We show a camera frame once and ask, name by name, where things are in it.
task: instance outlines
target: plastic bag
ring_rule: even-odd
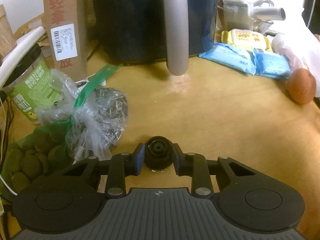
[[[110,159],[109,149],[118,144],[127,116],[127,100],[121,91],[95,89],[72,114],[71,129],[65,138],[72,157],[76,161],[92,155]]]
[[[80,93],[76,84],[65,73],[56,69],[51,69],[50,71],[52,78],[51,86],[60,91],[61,98],[51,107],[37,107],[35,109],[35,113],[42,126],[50,125],[57,120],[68,120],[73,113],[73,105]]]
[[[272,49],[285,55],[290,70],[308,69],[316,79],[316,97],[320,97],[320,43],[306,27],[301,14],[292,19],[286,34],[277,34],[272,41]]]
[[[199,54],[199,57],[241,70],[251,75],[256,73],[252,52],[233,45],[215,43],[212,49]]]
[[[52,107],[37,108],[36,114],[43,126],[68,123],[65,140],[75,161],[93,155],[110,159],[109,149],[117,145],[124,131],[128,116],[125,95],[112,88],[96,88],[117,69],[107,65],[81,92],[67,75],[52,70],[52,86],[61,91],[63,99]]]

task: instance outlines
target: yellow package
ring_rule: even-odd
[[[252,51],[252,48],[257,48],[273,52],[267,37],[261,33],[249,30],[233,29],[229,32],[223,31],[221,41],[222,43],[234,45],[249,51]]]

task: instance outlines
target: air fryer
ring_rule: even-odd
[[[218,0],[93,0],[100,43],[111,60],[167,60],[174,75],[213,46]]]

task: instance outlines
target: wooden table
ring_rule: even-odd
[[[88,62],[88,74],[107,62],[107,54],[99,49]],[[138,143],[161,135],[184,152],[207,159],[228,155],[298,190],[306,204],[298,230],[308,239],[319,239],[320,110],[313,102],[299,106],[282,82],[198,57],[190,58],[182,76],[172,76],[165,62],[125,66],[107,80],[107,86],[127,94],[130,111],[113,154],[132,152]],[[15,108],[10,140],[33,129]],[[172,166],[156,173],[144,168],[126,182],[127,189],[191,186],[191,179],[176,176]]]

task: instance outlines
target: black cable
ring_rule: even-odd
[[[13,121],[13,117],[14,117],[14,113],[13,113],[13,107],[12,107],[12,102],[10,99],[6,99],[5,101],[7,101],[7,113],[6,113],[6,120],[5,120],[5,129],[3,132],[3,148],[2,148],[2,160],[0,162],[0,173],[2,171],[2,167],[4,164],[4,159],[5,159],[5,155],[8,149],[8,145],[9,145],[9,131],[10,131],[10,127],[11,127],[11,123]]]
[[[90,53],[90,55],[87,57],[87,61],[89,61],[89,59],[91,59],[91,57],[93,56],[93,54],[98,50],[100,46],[100,42],[98,42],[98,44],[94,47],[93,51]]]

